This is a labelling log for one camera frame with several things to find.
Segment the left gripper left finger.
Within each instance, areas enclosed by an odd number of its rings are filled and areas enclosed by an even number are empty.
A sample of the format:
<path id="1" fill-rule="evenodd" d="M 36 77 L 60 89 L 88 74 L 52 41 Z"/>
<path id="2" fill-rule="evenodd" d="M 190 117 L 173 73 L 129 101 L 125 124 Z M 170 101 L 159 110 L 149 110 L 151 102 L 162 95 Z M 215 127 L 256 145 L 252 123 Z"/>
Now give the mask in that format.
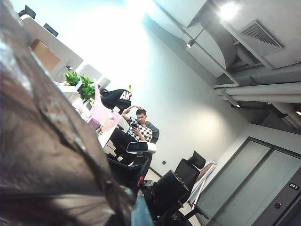
<path id="1" fill-rule="evenodd" d="M 133 193 L 131 189 L 124 189 L 123 196 L 123 211 L 130 212 L 135 205 L 136 195 Z"/>

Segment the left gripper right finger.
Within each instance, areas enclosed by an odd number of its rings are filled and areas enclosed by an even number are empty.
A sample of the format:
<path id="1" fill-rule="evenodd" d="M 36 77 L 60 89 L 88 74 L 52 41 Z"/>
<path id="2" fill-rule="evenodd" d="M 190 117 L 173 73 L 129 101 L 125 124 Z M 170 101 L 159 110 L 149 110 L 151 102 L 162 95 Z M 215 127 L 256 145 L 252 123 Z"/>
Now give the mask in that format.
<path id="1" fill-rule="evenodd" d="M 132 226 L 154 225 L 154 222 L 151 218 L 142 191 L 138 191 L 135 204 L 131 211 L 131 225 Z"/>

